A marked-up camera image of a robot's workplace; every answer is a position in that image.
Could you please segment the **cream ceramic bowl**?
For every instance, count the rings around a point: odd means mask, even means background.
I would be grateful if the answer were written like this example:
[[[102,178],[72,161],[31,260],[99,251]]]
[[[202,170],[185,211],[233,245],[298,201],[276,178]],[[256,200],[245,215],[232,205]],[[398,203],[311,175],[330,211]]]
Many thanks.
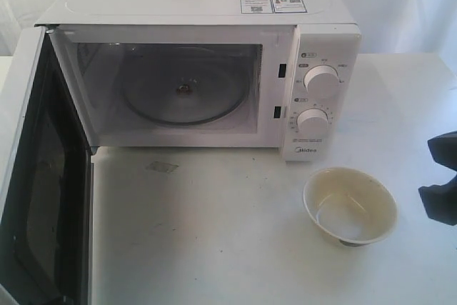
[[[309,176],[303,207],[321,235],[332,244],[356,248],[378,243],[396,228],[398,206],[373,176],[331,167]]]

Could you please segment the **white microwave door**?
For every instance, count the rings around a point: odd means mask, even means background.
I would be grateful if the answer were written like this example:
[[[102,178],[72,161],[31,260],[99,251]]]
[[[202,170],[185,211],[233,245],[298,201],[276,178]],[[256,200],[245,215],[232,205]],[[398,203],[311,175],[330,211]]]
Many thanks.
[[[90,302],[91,148],[51,36],[22,32],[1,90],[1,302]]]

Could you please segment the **white microwave oven body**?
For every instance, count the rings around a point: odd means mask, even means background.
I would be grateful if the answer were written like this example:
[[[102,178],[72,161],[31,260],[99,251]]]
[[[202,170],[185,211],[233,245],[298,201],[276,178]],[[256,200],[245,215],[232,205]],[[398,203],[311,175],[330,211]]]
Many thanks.
[[[287,161],[326,155],[361,32],[342,0],[303,0],[307,13],[242,14],[240,0],[58,0],[37,21],[51,36],[92,147],[275,148]],[[129,59],[159,49],[248,56],[248,95],[231,113],[193,126],[157,124],[124,98]],[[335,93],[310,94],[304,76],[333,67]],[[320,109],[324,135],[302,134],[298,115]]]

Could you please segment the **glass microwave turntable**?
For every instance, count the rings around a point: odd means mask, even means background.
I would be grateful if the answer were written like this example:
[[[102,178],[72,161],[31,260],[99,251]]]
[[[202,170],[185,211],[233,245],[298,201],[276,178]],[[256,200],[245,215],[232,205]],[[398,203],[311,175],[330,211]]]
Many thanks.
[[[195,47],[159,49],[129,59],[122,91],[145,119],[193,126],[235,110],[248,95],[251,77],[248,56]]]

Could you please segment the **lower white timer knob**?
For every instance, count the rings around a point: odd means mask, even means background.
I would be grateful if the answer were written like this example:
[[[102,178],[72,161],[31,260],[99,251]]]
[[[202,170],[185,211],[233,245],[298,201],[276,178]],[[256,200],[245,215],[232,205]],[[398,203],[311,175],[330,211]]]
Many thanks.
[[[297,117],[297,128],[302,134],[324,135],[328,129],[328,117],[320,109],[308,109],[301,112]]]

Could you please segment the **upper white control knob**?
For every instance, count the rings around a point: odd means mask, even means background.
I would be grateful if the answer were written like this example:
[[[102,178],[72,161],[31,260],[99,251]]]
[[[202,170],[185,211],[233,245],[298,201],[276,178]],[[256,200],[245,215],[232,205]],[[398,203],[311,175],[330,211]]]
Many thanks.
[[[303,85],[310,94],[332,95],[339,85],[338,74],[331,66],[315,66],[304,76]]]

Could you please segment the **right blue info sticker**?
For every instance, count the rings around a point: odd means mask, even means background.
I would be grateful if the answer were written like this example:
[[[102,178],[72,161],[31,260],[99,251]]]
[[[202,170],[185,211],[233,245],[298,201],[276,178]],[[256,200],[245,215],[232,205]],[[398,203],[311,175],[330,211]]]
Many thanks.
[[[271,0],[275,14],[307,13],[303,0]]]

